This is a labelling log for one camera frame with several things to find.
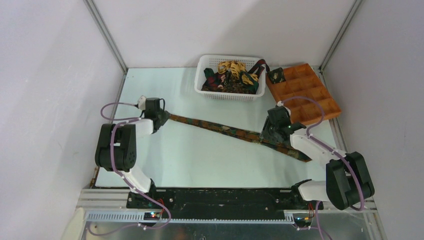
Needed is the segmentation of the dark floral patterned tie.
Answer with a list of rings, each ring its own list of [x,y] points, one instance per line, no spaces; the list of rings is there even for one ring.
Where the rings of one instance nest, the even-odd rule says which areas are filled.
[[[169,119],[179,123],[187,124],[190,126],[198,127],[201,129],[205,129],[205,130],[216,132],[222,135],[226,135],[232,138],[243,140],[249,143],[262,145],[304,163],[308,163],[312,161],[312,159],[309,156],[307,156],[300,150],[294,149],[293,147],[285,143],[280,143],[280,142],[276,142],[272,140],[266,140],[261,137],[261,134],[259,132],[227,126],[224,124],[215,123],[211,121],[184,117],[184,116],[180,116],[176,114],[170,114]]]

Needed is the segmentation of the orange compartment tray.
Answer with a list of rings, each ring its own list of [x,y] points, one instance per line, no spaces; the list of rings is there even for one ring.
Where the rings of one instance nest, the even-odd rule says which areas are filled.
[[[342,110],[333,99],[323,82],[308,64],[283,68],[285,82],[272,84],[266,77],[266,84],[276,102],[285,101],[291,110],[292,123],[312,125],[321,118],[330,120],[338,117]]]

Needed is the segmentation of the white plastic mesh basket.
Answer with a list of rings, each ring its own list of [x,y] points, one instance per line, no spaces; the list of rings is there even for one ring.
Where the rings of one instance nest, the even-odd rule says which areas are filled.
[[[231,55],[211,55],[206,54],[200,57],[197,64],[194,90],[204,95],[205,97],[218,100],[237,100],[237,101],[253,101],[262,97],[265,93],[266,86],[266,73],[265,71],[258,78],[258,90],[256,94],[240,94],[240,93],[226,93],[226,92],[213,92],[201,90],[204,81],[206,80],[204,69],[211,68],[214,72],[218,72],[218,64],[225,61],[239,61],[245,64],[246,70],[249,71],[255,63],[260,60],[258,57],[246,56],[231,56]]]

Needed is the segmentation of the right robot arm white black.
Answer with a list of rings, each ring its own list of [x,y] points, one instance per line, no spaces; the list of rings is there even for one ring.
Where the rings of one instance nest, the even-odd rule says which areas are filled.
[[[267,114],[262,139],[292,147],[325,169],[324,180],[307,179],[293,186],[290,201],[295,208],[304,209],[311,201],[321,201],[339,210],[364,210],[365,200],[375,194],[375,188],[362,154],[327,144],[313,135],[310,127],[293,123],[284,106],[271,108]]]

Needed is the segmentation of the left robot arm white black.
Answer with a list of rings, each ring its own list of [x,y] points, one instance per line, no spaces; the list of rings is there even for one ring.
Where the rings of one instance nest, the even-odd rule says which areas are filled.
[[[95,151],[95,164],[108,172],[117,174],[133,193],[140,193],[138,201],[145,208],[153,208],[158,194],[151,190],[153,180],[136,165],[137,137],[156,133],[170,118],[166,101],[158,97],[141,96],[137,103],[112,102],[103,106],[103,111],[112,105],[126,105],[141,111],[140,116],[110,118],[112,123],[102,124]]]

